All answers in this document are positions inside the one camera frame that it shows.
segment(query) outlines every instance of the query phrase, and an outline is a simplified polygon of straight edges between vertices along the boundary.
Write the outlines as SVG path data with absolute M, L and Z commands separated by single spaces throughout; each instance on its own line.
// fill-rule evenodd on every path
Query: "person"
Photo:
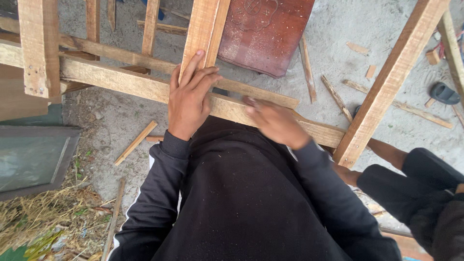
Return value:
M 464 176 L 424 148 L 406 153 L 372 138 L 367 145 L 405 176 L 377 164 L 363 172 L 334 164 L 339 177 L 409 227 L 435 260 L 464 260 Z
M 194 73 L 204 55 L 180 83 L 180 66 L 172 73 L 164 141 L 109 260 L 401 260 L 290 110 L 246 100 L 258 129 L 208 116 L 222 77 Z

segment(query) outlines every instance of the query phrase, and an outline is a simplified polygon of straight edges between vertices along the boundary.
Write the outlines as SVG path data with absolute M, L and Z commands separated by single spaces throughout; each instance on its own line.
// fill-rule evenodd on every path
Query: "black sleeve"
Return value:
M 454 195 L 438 217 L 432 256 L 440 261 L 464 260 L 464 193 Z
M 128 219 L 115 235 L 110 261 L 151 260 L 177 218 L 177 202 L 189 155 L 189 142 L 172 136 L 150 148 L 155 159 Z
M 303 189 L 327 231 L 353 260 L 401 260 L 396 242 L 380 234 L 377 220 L 332 170 L 327 153 L 314 141 L 293 153 Z

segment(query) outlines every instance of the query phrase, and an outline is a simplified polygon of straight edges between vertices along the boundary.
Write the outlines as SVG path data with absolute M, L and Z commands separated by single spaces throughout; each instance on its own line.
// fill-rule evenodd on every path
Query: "black sweatshirt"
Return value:
M 298 163 L 247 130 L 190 143 L 166 131 L 151 147 L 109 260 L 401 260 L 314 142 Z

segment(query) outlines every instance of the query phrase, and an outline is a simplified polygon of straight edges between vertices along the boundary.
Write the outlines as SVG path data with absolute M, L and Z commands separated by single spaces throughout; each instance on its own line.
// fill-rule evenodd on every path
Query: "glass pane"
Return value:
M 0 137 L 0 192 L 52 182 L 67 137 Z

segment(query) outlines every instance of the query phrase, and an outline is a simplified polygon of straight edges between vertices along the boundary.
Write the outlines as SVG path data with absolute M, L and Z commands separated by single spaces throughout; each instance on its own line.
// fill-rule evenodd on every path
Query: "sandy ground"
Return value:
M 139 0 L 125 0 L 116 4 L 116 30 L 111 32 L 106 16 L 106 1 L 101 1 L 101 42 L 127 50 L 140 52 L 143 30 L 136 20 L 144 20 L 146 7 Z M 350 79 L 371 87 L 374 79 L 365 78 L 370 65 L 376 65 L 374 77 L 380 72 L 394 46 L 416 1 L 414 0 L 359 0 L 329 1 L 316 0 L 306 26 L 309 55 L 315 79 L 317 102 L 311 104 L 304 79 L 299 49 L 293 55 L 287 76 L 275 80 L 266 75 L 249 71 L 222 61 L 217 61 L 220 73 L 226 78 L 288 95 L 301 102 L 296 111 L 307 119 L 348 128 L 348 121 L 322 84 L 325 75 L 339 93 L 350 111 L 360 105 L 365 94 L 341 83 Z M 192 0 L 164 0 L 161 6 L 190 13 Z M 461 0 L 451 1 L 451 14 L 455 28 L 464 20 Z M 85 2 L 79 0 L 59 1 L 60 31 L 85 38 Z M 186 20 L 167 14 L 165 24 L 187 26 Z M 368 48 L 368 55 L 350 50 L 346 42 L 351 41 Z M 447 129 L 430 121 L 390 107 L 377 128 L 374 138 L 387 142 L 399 149 L 410 151 L 425 147 L 443 158 L 457 170 L 464 172 L 464 162 L 459 160 L 463 152 L 464 130 L 448 105 L 436 103 L 426 109 L 428 90 L 437 81 L 453 87 L 448 64 L 429 65 L 425 52 L 438 42 L 431 38 L 411 70 L 396 99 L 409 105 L 449 119 L 453 129 Z M 154 56 L 174 63 L 181 62 L 185 36 L 157 33 Z M 103 63 L 122 66 L 120 62 L 102 58 Z M 154 73 L 166 78 L 167 75 Z M 118 180 L 127 178 L 123 211 L 133 201 L 138 187 L 148 173 L 148 150 L 152 144 L 143 141 L 119 166 L 113 162 L 148 125 L 158 122 L 152 135 L 162 135 L 167 128 L 167 106 L 155 101 L 92 87 L 66 95 L 64 119 L 68 125 L 84 129 L 79 149 L 81 153 L 91 150 L 93 162 L 85 164 L 82 174 L 91 176 L 91 182 L 104 200 L 116 196 Z M 393 169 L 372 152 L 364 151 L 354 170 L 362 171 L 371 164 L 381 164 Z M 371 212 L 378 212 L 375 202 L 357 191 L 365 204 L 371 204 Z M 407 231 L 404 225 L 388 214 L 378 217 L 381 226 Z

